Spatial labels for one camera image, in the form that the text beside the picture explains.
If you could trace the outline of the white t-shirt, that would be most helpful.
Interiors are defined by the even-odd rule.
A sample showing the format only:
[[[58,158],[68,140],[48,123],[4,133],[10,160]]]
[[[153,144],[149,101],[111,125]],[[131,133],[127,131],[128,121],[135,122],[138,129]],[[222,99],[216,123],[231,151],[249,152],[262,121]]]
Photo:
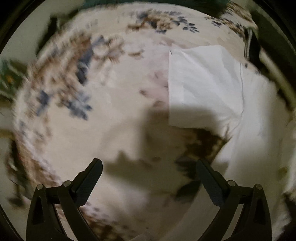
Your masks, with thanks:
[[[287,178],[280,169],[294,149],[292,112],[276,84],[222,46],[155,53],[130,153],[154,170],[137,182],[147,190],[140,204],[149,231],[158,240],[193,240],[213,218],[196,158],[241,185],[261,184],[276,222]]]

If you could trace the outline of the black folded clothes stack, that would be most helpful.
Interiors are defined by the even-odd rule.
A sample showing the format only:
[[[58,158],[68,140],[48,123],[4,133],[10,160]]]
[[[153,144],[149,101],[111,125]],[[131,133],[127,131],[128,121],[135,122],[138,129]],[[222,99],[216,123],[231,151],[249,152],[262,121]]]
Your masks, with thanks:
[[[251,42],[250,62],[269,79],[276,82],[291,109],[295,109],[295,42],[266,13],[251,11],[258,30]]]

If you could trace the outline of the teal shelf rack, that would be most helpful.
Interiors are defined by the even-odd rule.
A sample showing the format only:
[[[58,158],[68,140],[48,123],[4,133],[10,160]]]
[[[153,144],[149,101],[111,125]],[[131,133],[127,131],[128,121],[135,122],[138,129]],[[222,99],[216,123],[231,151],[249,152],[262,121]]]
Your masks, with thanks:
[[[27,66],[24,63],[11,59],[1,60],[1,96],[14,99],[26,73]]]

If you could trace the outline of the floral bed blanket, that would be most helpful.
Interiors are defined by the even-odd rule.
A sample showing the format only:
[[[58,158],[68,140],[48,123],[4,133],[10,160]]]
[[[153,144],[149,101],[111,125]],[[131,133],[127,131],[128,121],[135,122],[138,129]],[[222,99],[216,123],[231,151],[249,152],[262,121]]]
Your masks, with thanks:
[[[124,3],[81,11],[55,33],[18,91],[14,127],[28,184],[60,185],[103,162],[81,211],[99,238],[164,237],[199,184],[194,157],[213,161],[238,125],[241,97],[170,107],[170,64],[182,49],[231,53],[240,69],[250,12],[218,17],[174,4]]]

